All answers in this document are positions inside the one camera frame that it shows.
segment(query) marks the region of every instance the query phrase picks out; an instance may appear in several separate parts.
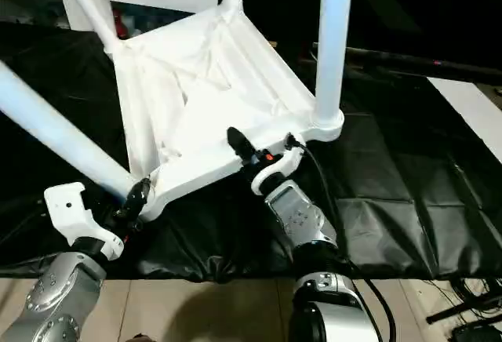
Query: white metal frame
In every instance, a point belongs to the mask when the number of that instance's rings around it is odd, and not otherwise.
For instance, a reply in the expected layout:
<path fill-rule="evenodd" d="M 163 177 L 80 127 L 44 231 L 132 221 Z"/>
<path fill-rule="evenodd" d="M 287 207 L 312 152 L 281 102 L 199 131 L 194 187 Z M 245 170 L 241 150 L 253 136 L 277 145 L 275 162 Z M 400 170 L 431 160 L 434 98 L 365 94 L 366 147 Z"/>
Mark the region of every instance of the white metal frame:
<path fill-rule="evenodd" d="M 92 0 L 77 1 L 93 23 L 105 50 L 112 53 L 118 40 L 98 8 Z M 223 0 L 223 5 L 229 4 L 240 4 L 240 0 Z M 270 129 L 246 132 L 257 147 L 279 151 L 289 131 L 299 133 L 306 141 L 334 140 L 340 135 L 344 123 L 340 93 L 349 10 L 350 0 L 321 1 L 315 108 L 311 115 L 287 115 L 275 120 Z M 135 178 L 139 177 L 137 174 L 133 176 L 123 169 L 4 64 L 0 64 L 0 110 L 113 194 L 124 198 L 139 180 Z M 213 147 L 202 154 L 203 160 L 200 154 L 186 159 L 191 163 L 189 170 L 187 166 L 162 165 L 152 173 L 155 196 L 144 213 L 145 220 L 156 218 L 168 202 L 228 176 L 240 167 L 240 161 L 229 147 Z"/>

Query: white chair leg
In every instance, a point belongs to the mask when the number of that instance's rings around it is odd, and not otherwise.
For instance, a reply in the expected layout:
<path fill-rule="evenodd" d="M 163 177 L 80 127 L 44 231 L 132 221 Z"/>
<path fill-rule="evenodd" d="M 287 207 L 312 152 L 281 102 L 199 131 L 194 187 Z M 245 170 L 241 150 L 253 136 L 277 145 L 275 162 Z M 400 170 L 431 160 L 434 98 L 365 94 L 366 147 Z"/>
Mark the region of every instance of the white chair leg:
<path fill-rule="evenodd" d="M 321 0 L 314 117 L 321 128 L 339 118 L 350 8 L 351 0 Z"/>
<path fill-rule="evenodd" d="M 104 44 L 105 51 L 111 52 L 114 45 L 120 41 L 113 30 L 108 26 L 107 20 L 103 18 L 96 3 L 93 0 L 77 0 L 80 6 L 84 9 L 85 14 L 89 18 L 94 27 L 94 31 L 98 34 Z"/>
<path fill-rule="evenodd" d="M 125 199 L 136 183 L 99 146 L 0 61 L 0 111 L 89 179 Z"/>

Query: black object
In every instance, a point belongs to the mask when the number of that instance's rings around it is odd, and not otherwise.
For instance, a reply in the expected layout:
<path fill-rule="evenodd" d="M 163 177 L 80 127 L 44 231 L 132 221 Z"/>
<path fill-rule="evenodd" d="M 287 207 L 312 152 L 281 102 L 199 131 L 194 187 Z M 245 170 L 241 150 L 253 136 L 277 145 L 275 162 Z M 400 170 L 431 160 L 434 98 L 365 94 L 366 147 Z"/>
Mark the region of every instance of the black object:
<path fill-rule="evenodd" d="M 289 320 L 289 342 L 326 342 L 324 322 L 315 304 L 295 306 Z"/>
<path fill-rule="evenodd" d="M 250 184 L 258 173 L 282 158 L 282 155 L 272 155 L 269 150 L 257 150 L 246 136 L 233 126 L 227 130 L 227 142 L 242 159 L 240 173 Z M 285 179 L 282 173 L 272 173 L 260 185 L 262 195 L 269 195 Z"/>
<path fill-rule="evenodd" d="M 130 233 L 140 231 L 143 227 L 139 216 L 147 204 L 150 186 L 149 178 L 144 178 L 134 184 L 120 209 L 110 213 L 103 222 L 106 229 L 112 231 L 124 242 L 127 242 Z"/>
<path fill-rule="evenodd" d="M 0 30 L 0 60 L 127 167 L 114 69 L 97 36 L 16 24 Z M 303 80 L 313 78 L 306 72 Z M 325 170 L 357 276 L 500 276 L 502 165 L 484 143 L 426 79 L 347 69 L 343 87 L 340 138 L 308 147 Z M 37 277 L 67 249 L 43 191 L 80 180 L 94 194 L 87 208 L 107 200 L 4 115 L 0 126 L 0 155 L 9 163 L 0 183 L 0 276 Z M 310 161 L 293 179 L 328 209 Z M 268 220 L 249 185 L 230 176 L 169 203 L 129 241 L 120 262 L 107 264 L 108 278 L 226 282 L 291 275 Z"/>
<path fill-rule="evenodd" d="M 434 322 L 444 320 L 445 318 L 458 315 L 462 312 L 469 311 L 472 308 L 480 308 L 486 306 L 487 304 L 493 304 L 502 300 L 502 293 L 483 293 L 478 297 L 466 300 L 454 307 L 440 311 L 434 315 L 425 318 L 428 324 L 433 324 Z"/>
<path fill-rule="evenodd" d="M 502 71 L 499 69 L 459 64 L 437 58 L 423 58 L 348 47 L 345 53 L 345 63 L 349 66 L 363 68 L 385 67 L 386 70 L 395 71 L 399 74 L 502 85 Z"/>
<path fill-rule="evenodd" d="M 500 285 L 500 280 L 497 278 L 487 278 L 483 279 L 482 283 L 484 290 L 493 295 L 493 302 L 487 302 L 472 309 L 479 318 L 485 318 L 483 312 L 497 312 L 502 310 L 502 297 L 500 296 L 502 295 L 502 286 Z M 455 278 L 449 281 L 449 284 L 452 287 L 452 291 L 463 302 L 475 302 L 478 299 L 478 295 L 473 294 L 465 279 Z"/>
<path fill-rule="evenodd" d="M 451 342 L 500 342 L 500 331 L 493 326 L 463 327 L 454 329 Z"/>

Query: floor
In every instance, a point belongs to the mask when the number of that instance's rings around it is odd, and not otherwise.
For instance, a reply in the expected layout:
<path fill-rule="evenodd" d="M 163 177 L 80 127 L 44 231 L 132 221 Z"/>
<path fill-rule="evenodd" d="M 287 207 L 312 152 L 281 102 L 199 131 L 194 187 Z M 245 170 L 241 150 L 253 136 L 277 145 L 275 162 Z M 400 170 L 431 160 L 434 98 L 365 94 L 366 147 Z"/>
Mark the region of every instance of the floor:
<path fill-rule="evenodd" d="M 34 282 L 0 279 L 0 333 L 18 316 Z M 458 319 L 433 326 L 424 320 L 450 306 L 437 288 L 412 280 L 375 283 L 394 313 L 398 341 L 446 342 L 448 330 Z M 356 284 L 388 340 L 384 311 L 365 283 Z M 446 282 L 436 285 L 448 296 Z M 289 279 L 240 280 L 226 285 L 183 280 L 106 281 L 82 340 L 125 342 L 143 333 L 158 342 L 286 341 L 292 288 Z"/>

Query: white chair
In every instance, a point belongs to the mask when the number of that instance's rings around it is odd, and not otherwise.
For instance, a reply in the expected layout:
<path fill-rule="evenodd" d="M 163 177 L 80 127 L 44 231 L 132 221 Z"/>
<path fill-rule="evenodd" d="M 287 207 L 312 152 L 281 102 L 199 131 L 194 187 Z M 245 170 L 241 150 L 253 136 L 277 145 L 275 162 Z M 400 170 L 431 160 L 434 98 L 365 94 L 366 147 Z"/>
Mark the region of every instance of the white chair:
<path fill-rule="evenodd" d="M 350 0 L 322 0 L 316 98 L 249 21 L 241 0 L 223 0 L 126 41 L 117 39 L 92 0 L 77 1 L 115 64 L 131 173 L 3 65 L 0 109 L 117 195 L 150 176 L 155 196 L 146 220 L 168 202 L 238 171 L 240 160 L 226 141 L 229 126 L 272 152 L 289 132 L 306 141 L 340 135 Z"/>

